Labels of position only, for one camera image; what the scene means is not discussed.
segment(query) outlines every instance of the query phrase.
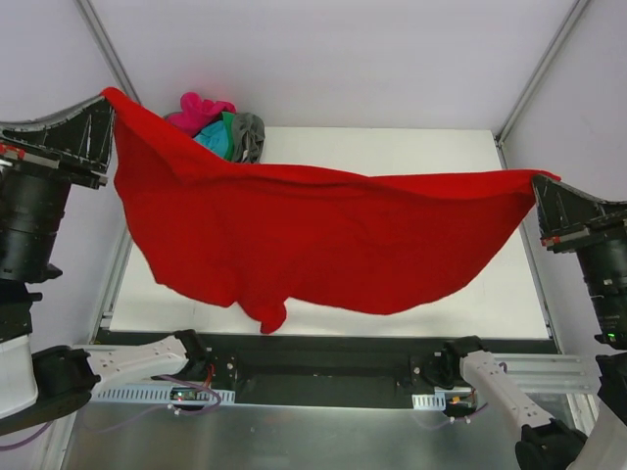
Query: gray cloth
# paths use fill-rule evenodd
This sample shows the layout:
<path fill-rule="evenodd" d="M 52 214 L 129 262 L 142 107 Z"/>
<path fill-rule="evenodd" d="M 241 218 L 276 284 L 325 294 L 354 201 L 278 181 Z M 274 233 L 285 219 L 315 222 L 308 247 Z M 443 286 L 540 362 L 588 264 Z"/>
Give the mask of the gray cloth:
<path fill-rule="evenodd" d="M 264 150 L 265 127 L 262 119 L 252 113 L 235 115 L 231 124 L 235 164 L 255 164 Z"/>

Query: white backdrop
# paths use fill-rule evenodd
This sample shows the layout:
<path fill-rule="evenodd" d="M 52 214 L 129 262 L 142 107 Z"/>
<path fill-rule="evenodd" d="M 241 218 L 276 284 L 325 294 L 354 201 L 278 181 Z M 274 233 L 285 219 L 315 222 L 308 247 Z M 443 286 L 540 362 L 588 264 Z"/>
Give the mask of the white backdrop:
<path fill-rule="evenodd" d="M 503 125 L 573 0 L 94 0 L 160 114 L 192 89 L 267 125 Z"/>

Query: metal panel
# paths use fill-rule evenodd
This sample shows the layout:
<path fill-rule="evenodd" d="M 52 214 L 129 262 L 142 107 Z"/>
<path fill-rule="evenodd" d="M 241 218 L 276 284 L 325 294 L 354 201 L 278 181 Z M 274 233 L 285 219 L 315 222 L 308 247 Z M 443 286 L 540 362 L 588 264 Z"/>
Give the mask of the metal panel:
<path fill-rule="evenodd" d="M 540 404 L 572 425 L 564 396 Z M 93 404 L 104 428 L 149 405 Z M 516 470 L 513 440 L 495 410 L 469 425 L 442 425 L 437 412 L 280 406 L 226 406 L 200 417 L 156 411 L 114 433 L 74 426 L 65 470 Z"/>

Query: pile of clothes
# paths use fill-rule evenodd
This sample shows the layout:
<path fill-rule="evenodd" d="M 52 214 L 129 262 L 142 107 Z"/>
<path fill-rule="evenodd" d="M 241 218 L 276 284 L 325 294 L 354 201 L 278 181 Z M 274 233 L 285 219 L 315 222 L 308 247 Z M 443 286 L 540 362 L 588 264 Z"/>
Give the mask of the pile of clothes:
<path fill-rule="evenodd" d="M 192 137 L 203 147 L 228 162 L 257 163 L 264 149 L 264 122 L 252 113 L 237 113 L 232 103 L 203 100 L 188 92 L 180 98 L 178 113 L 166 121 Z"/>

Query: white wall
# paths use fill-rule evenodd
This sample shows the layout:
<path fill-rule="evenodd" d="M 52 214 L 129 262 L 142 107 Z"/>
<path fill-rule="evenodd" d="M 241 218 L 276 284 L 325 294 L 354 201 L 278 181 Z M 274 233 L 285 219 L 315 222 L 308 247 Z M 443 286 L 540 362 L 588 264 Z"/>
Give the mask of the white wall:
<path fill-rule="evenodd" d="M 272 126 L 497 130 L 573 0 L 94 0 L 142 102 Z"/>
<path fill-rule="evenodd" d="M 3 2 L 1 10 L 0 120 L 45 116 L 113 84 L 72 1 Z M 72 189 L 52 256 L 65 274 L 33 286 L 44 294 L 32 309 L 36 351 L 86 340 L 121 221 L 113 185 L 100 191 Z M 0 445 L 30 434 L 0 438 Z M 38 444 L 0 453 L 0 468 L 28 468 Z"/>
<path fill-rule="evenodd" d="M 541 167 L 603 198 L 627 199 L 627 2 L 592 2 L 513 134 L 512 166 Z M 538 235 L 534 217 L 527 227 Z M 599 332 L 574 255 L 532 244 L 556 330 L 567 353 L 611 351 Z"/>

